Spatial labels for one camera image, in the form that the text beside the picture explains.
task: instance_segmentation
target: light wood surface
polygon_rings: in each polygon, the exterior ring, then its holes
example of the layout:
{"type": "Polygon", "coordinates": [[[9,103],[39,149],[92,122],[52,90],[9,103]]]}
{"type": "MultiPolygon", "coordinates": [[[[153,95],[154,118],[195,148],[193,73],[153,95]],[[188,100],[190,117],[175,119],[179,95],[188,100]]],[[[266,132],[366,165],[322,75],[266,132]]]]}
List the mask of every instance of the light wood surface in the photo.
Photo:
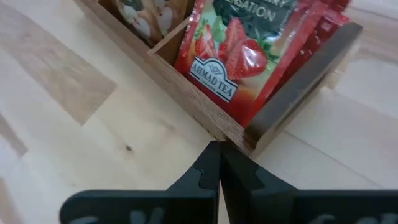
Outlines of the light wood surface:
{"type": "MultiPolygon", "coordinates": [[[[364,35],[256,162],[303,189],[398,188],[397,12],[354,1],[364,35]]],[[[0,0],[0,223],[58,223],[85,189],[166,189],[212,139],[74,2],[0,0]]]]}

